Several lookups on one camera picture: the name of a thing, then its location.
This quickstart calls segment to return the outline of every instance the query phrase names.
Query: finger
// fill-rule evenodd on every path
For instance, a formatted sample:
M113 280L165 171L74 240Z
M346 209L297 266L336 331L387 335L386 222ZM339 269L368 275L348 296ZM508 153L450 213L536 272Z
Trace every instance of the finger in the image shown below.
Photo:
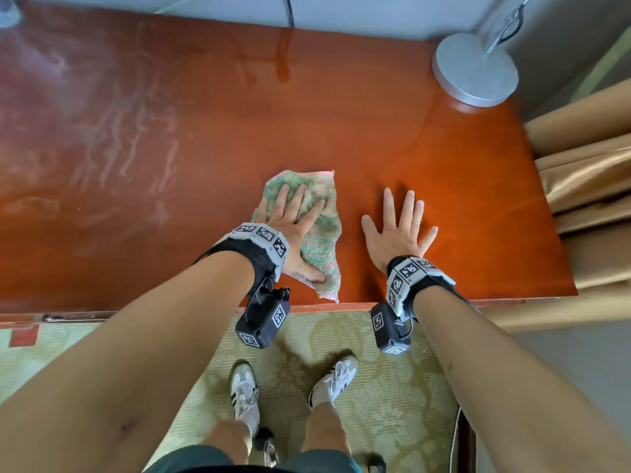
M278 221L283 218L285 214L285 204L287 203L287 193L289 192L289 186L287 184L283 184L278 191L278 196L276 197L276 202L274 203L274 207L272 207L272 217L270 221Z
M268 221L268 200L267 198L262 198L259 206L256 208L256 219L254 222L267 222Z
M438 235L438 227L433 227L430 229L429 234L425 236L425 239L423 239L421 242L418 243L419 257L422 257L423 255L425 255L425 252L427 252L427 250L430 248L430 245L432 245L432 242L434 242L434 239L436 238L437 235Z
M394 198L392 191L386 187L384 190L384 229L396 229L396 213L394 211Z
M403 209L399 219L399 229L403 232L410 231L412 214L414 214L414 191L408 191L405 195L405 201L403 201Z
M300 205L302 204L302 199L305 196L305 190L307 190L307 186L301 184L296 189L296 193L293 195L292 201L285 209L285 219L288 221L294 222L298 218L298 211L300 210Z
M412 215L412 223L409 228L409 233L414 241L418 239L418 231L421 229L421 221L423 220L423 211L425 211L425 203L422 200L417 200L414 205L414 214Z
M320 199L318 202L315 203L315 206L313 206L311 210L307 214L305 214L300 221L298 221L296 227L298 228L302 236L307 234L311 227L313 227L313 225L316 223L318 217L320 216L320 214L322 214L322 210L324 209L325 205L326 199Z
M317 270L313 265L308 264L304 260L301 259L301 262L298 264L298 273L309 279L311 282L322 283L326 280L326 276Z
M362 216L362 230L367 239L369 236L379 234L379 232L377 232L375 222L373 222L372 217L368 214Z

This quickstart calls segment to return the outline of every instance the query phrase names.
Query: table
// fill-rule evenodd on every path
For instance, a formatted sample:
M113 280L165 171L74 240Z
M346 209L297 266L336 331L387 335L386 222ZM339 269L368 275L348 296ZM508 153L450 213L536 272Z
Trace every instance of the table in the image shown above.
M426 202L467 298L576 294L509 102L446 95L420 41L42 2L0 43L0 312L119 310L185 269L283 171L335 170L340 304L384 298L362 214Z

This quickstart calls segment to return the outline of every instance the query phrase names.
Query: wrist strap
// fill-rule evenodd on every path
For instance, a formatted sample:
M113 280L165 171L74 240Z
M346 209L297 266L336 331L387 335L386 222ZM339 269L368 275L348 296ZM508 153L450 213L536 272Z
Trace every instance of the wrist strap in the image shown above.
M261 285L266 276L271 275L278 282L287 260L289 243L282 233L267 224L244 222L232 232L200 255L195 262L205 259L215 252L232 250L248 258L254 267L254 287Z
M441 286L456 293L456 282L426 259L398 256L388 263L387 301L397 317L407 319L414 296L431 286Z

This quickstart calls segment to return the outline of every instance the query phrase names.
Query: sneaker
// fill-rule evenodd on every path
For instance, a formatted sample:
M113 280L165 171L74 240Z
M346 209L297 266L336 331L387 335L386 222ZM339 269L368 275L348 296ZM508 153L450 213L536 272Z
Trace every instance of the sneaker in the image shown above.
M359 361L354 355L347 355L335 362L331 371L324 375L309 392L311 410L323 402L333 403L353 381L358 367Z
M259 431L261 415L259 413L259 390L256 388L254 372L248 362L238 363L230 379L230 395L235 419L250 428L252 438Z

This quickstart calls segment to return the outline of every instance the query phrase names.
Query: hand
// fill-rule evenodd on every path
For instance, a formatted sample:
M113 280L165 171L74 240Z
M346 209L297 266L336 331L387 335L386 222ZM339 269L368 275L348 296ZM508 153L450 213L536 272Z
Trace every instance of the hand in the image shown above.
M386 188L384 190L384 231L379 234L371 217L362 216L362 229L366 234L368 254L372 263L384 274L387 273L388 263L398 255L422 257L432 245L438 234L438 227L431 228L425 239L416 244L424 208L425 203L422 200L414 202L414 191L408 191L397 227L392 191Z
M313 265L305 262L302 256L300 256L300 247L304 241L305 234L307 234L309 229L316 223L318 216L326 204L325 199L320 199L299 221L298 210L300 209L302 198L305 196L306 189L307 187L301 184L298 190L296 190L293 199L287 208L285 208L289 186L283 184L278 192L276 202L272 207L271 217L267 219L268 200L263 198L257 209L257 216L254 222L265 222L268 226L283 233L289 243L289 252L287 254L287 260L285 261L286 270L300 274L312 282L324 282L326 276Z

